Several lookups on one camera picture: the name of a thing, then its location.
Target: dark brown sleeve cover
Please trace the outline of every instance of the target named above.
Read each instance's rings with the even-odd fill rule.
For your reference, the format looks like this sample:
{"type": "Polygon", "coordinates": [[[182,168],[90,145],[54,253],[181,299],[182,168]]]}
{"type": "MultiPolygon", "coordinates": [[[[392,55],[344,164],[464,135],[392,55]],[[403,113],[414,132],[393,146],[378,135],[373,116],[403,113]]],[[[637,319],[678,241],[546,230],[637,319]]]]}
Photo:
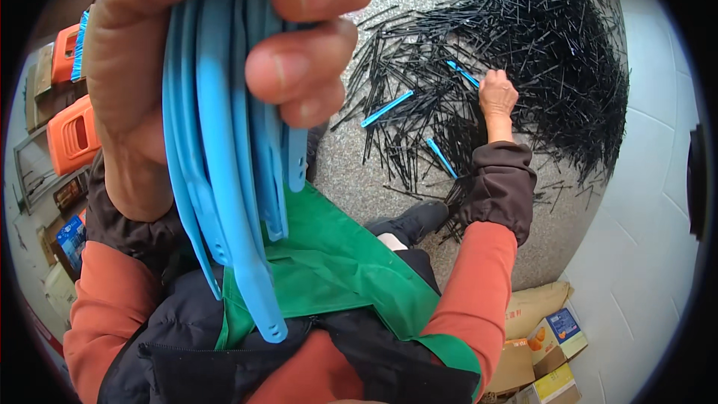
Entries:
{"type": "Polygon", "coordinates": [[[526,144],[499,141],[474,150],[474,187],[459,211],[462,223],[502,224],[515,234],[518,246],[523,245],[534,218],[536,173],[530,162],[526,144]]]}
{"type": "Polygon", "coordinates": [[[162,218],[152,223],[133,221],[120,214],[105,189],[102,150],[95,156],[90,168],[88,189],[88,240],[140,260],[157,278],[162,276],[170,254],[182,244],[189,243],[174,204],[162,218]]]}

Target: hole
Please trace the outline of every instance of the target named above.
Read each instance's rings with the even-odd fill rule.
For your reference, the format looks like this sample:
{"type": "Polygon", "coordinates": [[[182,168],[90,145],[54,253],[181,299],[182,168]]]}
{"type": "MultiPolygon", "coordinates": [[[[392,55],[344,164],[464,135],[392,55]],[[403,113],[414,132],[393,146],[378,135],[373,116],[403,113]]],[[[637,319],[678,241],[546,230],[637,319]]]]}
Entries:
{"type": "Polygon", "coordinates": [[[80,118],[75,121],[75,132],[77,134],[77,145],[80,147],[80,150],[85,150],[85,148],[88,147],[88,135],[85,131],[84,117],[80,116],[80,118]]]}
{"type": "Polygon", "coordinates": [[[73,32],[69,35],[67,35],[67,39],[65,40],[65,47],[72,47],[72,49],[67,49],[65,51],[65,58],[72,58],[75,56],[75,44],[77,43],[77,32],[73,32]]]}

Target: shoe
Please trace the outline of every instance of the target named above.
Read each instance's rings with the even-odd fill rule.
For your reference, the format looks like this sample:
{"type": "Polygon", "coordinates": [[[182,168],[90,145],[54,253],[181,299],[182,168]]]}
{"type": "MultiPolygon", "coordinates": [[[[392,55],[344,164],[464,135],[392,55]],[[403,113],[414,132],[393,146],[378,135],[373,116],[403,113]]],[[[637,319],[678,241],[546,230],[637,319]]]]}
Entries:
{"type": "Polygon", "coordinates": [[[398,217],[380,217],[364,225],[374,236],[393,234],[407,247],[421,242],[430,232],[436,231],[449,217],[449,207],[439,201],[418,202],[398,217]]]}
{"type": "Polygon", "coordinates": [[[314,178],[317,176],[317,150],[319,142],[324,137],[329,127],[329,121],[310,128],[307,133],[307,181],[314,184],[314,178]]]}

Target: green apron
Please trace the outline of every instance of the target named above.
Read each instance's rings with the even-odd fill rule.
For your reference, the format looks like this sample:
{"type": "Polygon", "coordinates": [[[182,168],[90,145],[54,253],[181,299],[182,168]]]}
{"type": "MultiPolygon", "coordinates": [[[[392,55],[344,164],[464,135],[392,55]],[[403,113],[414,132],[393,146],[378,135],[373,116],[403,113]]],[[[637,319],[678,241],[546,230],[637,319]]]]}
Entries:
{"type": "MultiPolygon", "coordinates": [[[[289,238],[264,239],[284,318],[370,306],[396,337],[416,340],[448,367],[481,373],[465,342],[419,335],[439,296],[399,256],[307,183],[285,193],[289,238]]],[[[234,280],[224,269],[224,321],[216,349],[232,349],[254,328],[234,280]]]]}

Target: orange plastic stool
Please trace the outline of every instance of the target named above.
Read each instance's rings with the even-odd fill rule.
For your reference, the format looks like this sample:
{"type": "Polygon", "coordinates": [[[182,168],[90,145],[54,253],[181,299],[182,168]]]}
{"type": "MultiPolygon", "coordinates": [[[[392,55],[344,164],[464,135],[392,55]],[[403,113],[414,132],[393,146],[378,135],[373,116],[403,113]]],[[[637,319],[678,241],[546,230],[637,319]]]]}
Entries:
{"type": "Polygon", "coordinates": [[[58,176],[92,164],[101,144],[89,95],[77,99],[48,122],[47,144],[58,176]]]}
{"type": "Polygon", "coordinates": [[[75,24],[58,33],[52,53],[52,73],[50,77],[53,85],[70,80],[75,60],[75,42],[79,31],[80,24],[75,24]]]}

